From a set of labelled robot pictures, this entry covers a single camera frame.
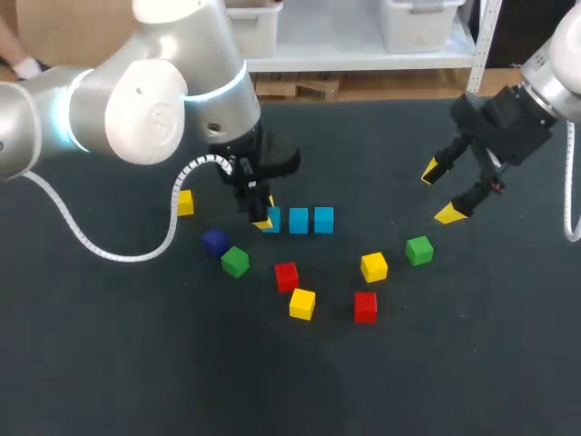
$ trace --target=person's foot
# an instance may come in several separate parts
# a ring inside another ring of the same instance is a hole
[[[16,74],[16,81],[22,82],[28,79],[34,79],[43,72],[50,70],[52,67],[43,64],[37,59],[29,57],[25,59],[21,64],[14,65],[12,69]]]

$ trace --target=white shelf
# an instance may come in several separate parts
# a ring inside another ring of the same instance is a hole
[[[469,68],[476,47],[457,16],[446,48],[390,54],[383,42],[377,0],[286,0],[277,54],[249,59],[253,73]]]

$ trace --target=green cube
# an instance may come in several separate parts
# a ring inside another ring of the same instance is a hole
[[[222,269],[234,278],[239,278],[251,267],[248,254],[232,247],[222,256]]]
[[[411,239],[406,244],[406,256],[412,266],[428,263],[434,257],[434,247],[429,243],[426,236]]]

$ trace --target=yellow cube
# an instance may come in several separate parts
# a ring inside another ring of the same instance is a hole
[[[293,318],[310,321],[312,311],[315,310],[315,292],[295,289],[290,299],[289,314]]]
[[[178,216],[193,215],[192,191],[180,191],[178,199]]]
[[[388,278],[388,263],[381,253],[368,254],[361,257],[361,272],[367,283],[385,280]]]

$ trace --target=white cable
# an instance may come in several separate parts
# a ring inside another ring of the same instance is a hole
[[[175,184],[173,185],[170,228],[167,231],[165,239],[163,240],[162,244],[152,252],[138,256],[121,256],[119,254],[106,252],[105,250],[102,250],[101,248],[97,247],[94,243],[89,241],[89,239],[83,234],[83,232],[81,232],[81,229],[76,224],[76,222],[73,219],[73,216],[71,216],[71,213],[64,204],[63,199],[59,196],[58,193],[56,193],[54,188],[45,179],[43,179],[38,174],[33,172],[25,173],[23,174],[23,176],[38,184],[41,188],[43,188],[43,190],[48,194],[48,196],[51,197],[53,202],[56,204],[56,207],[58,207],[58,210],[63,215],[63,218],[66,220],[66,223],[73,231],[74,236],[76,236],[76,238],[81,242],[82,245],[86,247],[87,250],[109,261],[119,263],[138,263],[154,259],[155,257],[165,252],[171,245],[173,236],[175,235],[175,229],[178,221],[178,199],[180,195],[180,190],[182,189],[183,182],[194,169],[196,169],[200,165],[207,164],[209,162],[217,163],[225,173],[231,175],[232,167],[230,163],[223,157],[218,156],[216,154],[206,154],[205,156],[198,157],[197,159],[191,161],[190,164],[183,168],[182,172],[180,173],[180,175],[178,175],[177,179],[175,180]]]
[[[581,217],[575,231],[571,229],[571,210],[573,208],[573,164],[575,162],[575,124],[567,121],[566,124],[566,163],[565,163],[565,236],[572,243],[581,239]]]

